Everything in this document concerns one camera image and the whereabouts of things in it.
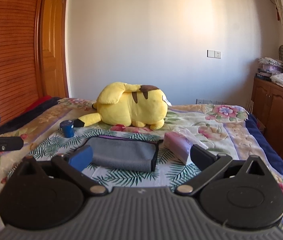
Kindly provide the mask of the purple and grey towel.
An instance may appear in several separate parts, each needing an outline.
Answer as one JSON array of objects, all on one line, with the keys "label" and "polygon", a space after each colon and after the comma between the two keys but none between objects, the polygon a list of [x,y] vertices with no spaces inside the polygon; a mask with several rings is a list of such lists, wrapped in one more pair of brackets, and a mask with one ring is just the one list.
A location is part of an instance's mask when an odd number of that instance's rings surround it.
[{"label": "purple and grey towel", "polygon": [[87,139],[85,145],[93,150],[90,164],[111,169],[154,172],[160,142],[98,135]]}]

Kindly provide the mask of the dark blue blanket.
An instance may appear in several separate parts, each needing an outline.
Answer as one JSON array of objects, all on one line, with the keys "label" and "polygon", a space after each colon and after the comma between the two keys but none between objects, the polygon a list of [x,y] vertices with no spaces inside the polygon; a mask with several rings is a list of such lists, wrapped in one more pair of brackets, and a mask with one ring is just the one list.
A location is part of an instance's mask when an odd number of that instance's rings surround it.
[{"label": "dark blue blanket", "polygon": [[283,175],[283,159],[270,146],[257,126],[257,119],[249,114],[246,122],[246,128],[255,137],[260,147],[264,150],[266,157],[273,168]]}]

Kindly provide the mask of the stack of folded linens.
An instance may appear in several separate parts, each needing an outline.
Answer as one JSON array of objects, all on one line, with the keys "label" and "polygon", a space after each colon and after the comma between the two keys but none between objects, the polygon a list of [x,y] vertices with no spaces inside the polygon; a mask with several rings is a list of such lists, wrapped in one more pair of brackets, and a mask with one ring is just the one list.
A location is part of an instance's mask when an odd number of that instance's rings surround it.
[{"label": "stack of folded linens", "polygon": [[283,61],[275,60],[270,57],[261,57],[258,59],[258,74],[271,77],[283,73]]}]

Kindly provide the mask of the wooden louvered wardrobe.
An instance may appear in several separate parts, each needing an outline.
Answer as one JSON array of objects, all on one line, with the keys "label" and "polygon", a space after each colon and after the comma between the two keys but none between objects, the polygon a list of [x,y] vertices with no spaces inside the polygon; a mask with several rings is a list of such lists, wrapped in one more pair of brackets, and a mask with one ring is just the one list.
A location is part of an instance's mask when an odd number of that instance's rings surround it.
[{"label": "wooden louvered wardrobe", "polygon": [[67,0],[0,0],[0,124],[46,95],[67,97]]}]

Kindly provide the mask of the wooden low cabinet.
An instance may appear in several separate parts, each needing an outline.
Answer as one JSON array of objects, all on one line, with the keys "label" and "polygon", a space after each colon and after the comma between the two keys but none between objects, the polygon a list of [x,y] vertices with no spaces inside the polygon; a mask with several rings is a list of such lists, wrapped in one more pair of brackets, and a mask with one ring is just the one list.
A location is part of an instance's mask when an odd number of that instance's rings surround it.
[{"label": "wooden low cabinet", "polygon": [[264,137],[283,159],[283,88],[254,78],[253,115],[265,126]]}]

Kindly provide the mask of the white wall switch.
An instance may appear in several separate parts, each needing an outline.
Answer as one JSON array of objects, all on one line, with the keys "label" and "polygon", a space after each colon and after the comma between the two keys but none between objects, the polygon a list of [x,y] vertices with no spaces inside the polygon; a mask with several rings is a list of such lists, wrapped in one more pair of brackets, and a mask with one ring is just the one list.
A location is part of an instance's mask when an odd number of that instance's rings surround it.
[{"label": "white wall switch", "polygon": [[214,59],[221,59],[222,53],[217,50],[207,50],[207,57]]}]

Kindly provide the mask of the blue cup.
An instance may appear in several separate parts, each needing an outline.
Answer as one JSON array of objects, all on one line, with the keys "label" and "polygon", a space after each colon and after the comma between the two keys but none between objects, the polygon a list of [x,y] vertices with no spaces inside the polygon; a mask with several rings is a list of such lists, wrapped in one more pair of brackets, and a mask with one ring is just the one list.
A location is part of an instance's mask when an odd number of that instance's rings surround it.
[{"label": "blue cup", "polygon": [[62,130],[65,138],[72,138],[74,136],[74,122],[73,120],[64,120],[60,123],[60,129]]}]

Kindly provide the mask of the yellow plush toy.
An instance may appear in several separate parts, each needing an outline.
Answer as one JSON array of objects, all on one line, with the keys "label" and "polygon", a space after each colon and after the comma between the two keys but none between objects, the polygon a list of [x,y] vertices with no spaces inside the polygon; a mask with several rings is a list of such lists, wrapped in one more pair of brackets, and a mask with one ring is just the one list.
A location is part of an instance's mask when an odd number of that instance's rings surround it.
[{"label": "yellow plush toy", "polygon": [[164,126],[169,106],[166,95],[156,86],[114,82],[93,103],[96,112],[75,119],[74,127],[88,127],[102,121],[109,125],[150,126],[158,130]]}]

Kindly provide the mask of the floral quilt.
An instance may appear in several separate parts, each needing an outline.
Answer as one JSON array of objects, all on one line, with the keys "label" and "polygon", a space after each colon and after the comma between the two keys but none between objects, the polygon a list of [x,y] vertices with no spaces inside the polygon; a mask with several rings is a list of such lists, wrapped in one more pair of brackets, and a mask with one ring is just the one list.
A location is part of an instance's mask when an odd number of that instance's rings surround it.
[{"label": "floral quilt", "polygon": [[[52,99],[51,107],[42,114],[24,114],[1,126],[0,136],[21,137],[24,146],[21,150],[0,154],[0,191],[19,162],[50,135],[60,130],[60,122],[92,112],[92,102],[89,100]],[[201,135],[203,139],[213,143],[214,149],[224,150],[233,159],[245,160],[252,154],[258,155],[283,191],[283,175],[271,166],[264,150],[246,128],[248,115],[240,106],[182,105],[170,108],[164,126],[156,131],[148,127],[110,126],[103,122],[90,127],[140,133],[166,133],[178,127],[187,128],[193,135]]]}]

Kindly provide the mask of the leaf pattern sheet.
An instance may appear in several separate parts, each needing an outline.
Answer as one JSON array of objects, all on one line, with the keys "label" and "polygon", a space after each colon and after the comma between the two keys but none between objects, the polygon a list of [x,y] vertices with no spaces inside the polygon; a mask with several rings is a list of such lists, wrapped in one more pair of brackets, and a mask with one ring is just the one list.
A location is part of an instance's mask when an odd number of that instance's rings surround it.
[{"label": "leaf pattern sheet", "polygon": [[49,161],[57,155],[70,157],[82,146],[89,146],[92,160],[78,157],[80,171],[111,190],[114,187],[161,187],[174,190],[197,176],[200,169],[191,160],[190,147],[198,144],[217,155],[213,143],[201,135],[190,135],[185,128],[177,134],[186,136],[180,150],[171,151],[164,143],[163,131],[158,133],[122,132],[98,127],[75,128],[74,136],[66,138],[61,130],[50,135],[29,155],[37,161]]}]

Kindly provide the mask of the red cloth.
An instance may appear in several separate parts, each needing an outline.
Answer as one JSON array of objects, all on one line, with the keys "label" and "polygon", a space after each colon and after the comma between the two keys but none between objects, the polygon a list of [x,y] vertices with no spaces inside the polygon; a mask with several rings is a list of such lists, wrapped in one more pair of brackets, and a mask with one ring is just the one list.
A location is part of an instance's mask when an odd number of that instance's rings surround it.
[{"label": "red cloth", "polygon": [[33,102],[25,109],[23,114],[42,114],[44,111],[51,107],[52,96],[46,95]]}]

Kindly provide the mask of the pink tissue pack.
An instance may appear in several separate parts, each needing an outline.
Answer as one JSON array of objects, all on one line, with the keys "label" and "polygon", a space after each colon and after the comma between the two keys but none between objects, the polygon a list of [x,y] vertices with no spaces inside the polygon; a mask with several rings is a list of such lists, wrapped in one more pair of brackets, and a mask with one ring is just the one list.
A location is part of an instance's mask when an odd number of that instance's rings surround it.
[{"label": "pink tissue pack", "polygon": [[169,149],[184,165],[192,163],[190,151],[193,145],[198,145],[207,150],[208,146],[202,143],[187,128],[174,128],[164,135],[164,147]]}]

